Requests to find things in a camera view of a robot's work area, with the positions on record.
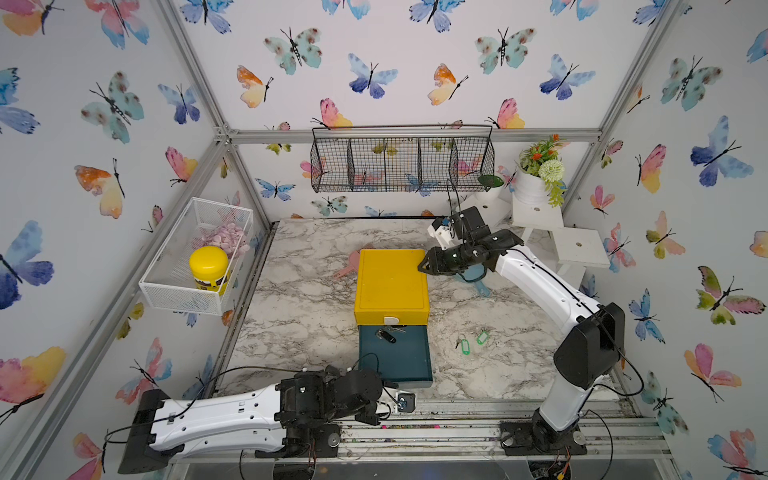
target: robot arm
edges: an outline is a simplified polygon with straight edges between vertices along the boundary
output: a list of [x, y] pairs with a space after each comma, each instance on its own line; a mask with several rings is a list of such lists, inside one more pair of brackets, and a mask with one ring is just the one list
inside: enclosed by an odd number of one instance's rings
[[619, 360], [624, 311], [614, 303], [602, 306], [570, 287], [511, 231], [491, 233], [476, 207], [435, 220], [428, 233], [440, 247], [425, 255], [419, 271], [454, 275], [482, 263], [527, 293], [565, 334], [554, 354], [558, 374], [547, 399], [533, 415], [530, 431], [518, 432], [520, 448], [508, 449], [516, 455], [557, 451], [577, 428], [594, 385]]

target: black wire basket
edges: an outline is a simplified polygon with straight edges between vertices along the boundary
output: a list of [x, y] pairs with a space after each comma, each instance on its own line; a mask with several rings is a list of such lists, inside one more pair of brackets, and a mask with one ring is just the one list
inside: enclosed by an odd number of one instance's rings
[[397, 125], [312, 130], [315, 192], [481, 191], [494, 174], [492, 127]]

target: white flower pot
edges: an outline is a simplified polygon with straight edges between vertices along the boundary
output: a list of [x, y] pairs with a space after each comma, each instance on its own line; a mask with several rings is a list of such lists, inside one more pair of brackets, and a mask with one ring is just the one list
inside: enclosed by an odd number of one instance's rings
[[515, 176], [515, 198], [527, 205], [541, 205], [549, 201], [549, 192], [544, 181], [539, 177], [526, 174], [518, 168]]

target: wire basket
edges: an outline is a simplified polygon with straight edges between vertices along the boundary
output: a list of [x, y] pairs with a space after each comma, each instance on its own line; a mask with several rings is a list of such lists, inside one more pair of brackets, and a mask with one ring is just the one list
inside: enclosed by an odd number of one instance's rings
[[[235, 223], [243, 229], [243, 234], [237, 238], [238, 248], [233, 251], [227, 265], [227, 290], [224, 295], [219, 295], [218, 292], [196, 287], [189, 259], [195, 250], [204, 245], [204, 236], [226, 223]], [[141, 277], [139, 287], [149, 305], [177, 312], [221, 315], [222, 305], [227, 305], [234, 290], [234, 277], [242, 257], [238, 255], [240, 240], [250, 239], [252, 224], [251, 209], [192, 198]]]
[[492, 126], [435, 127], [348, 127], [329, 136], [324, 135], [331, 130], [314, 128], [312, 188], [315, 192], [486, 190], [478, 178], [494, 174]]

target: yellow box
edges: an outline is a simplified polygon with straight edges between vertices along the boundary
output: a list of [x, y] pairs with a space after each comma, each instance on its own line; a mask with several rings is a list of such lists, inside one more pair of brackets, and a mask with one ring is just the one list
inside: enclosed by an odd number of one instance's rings
[[427, 324], [427, 276], [416, 269], [423, 259], [424, 250], [360, 253], [355, 295], [358, 325]]

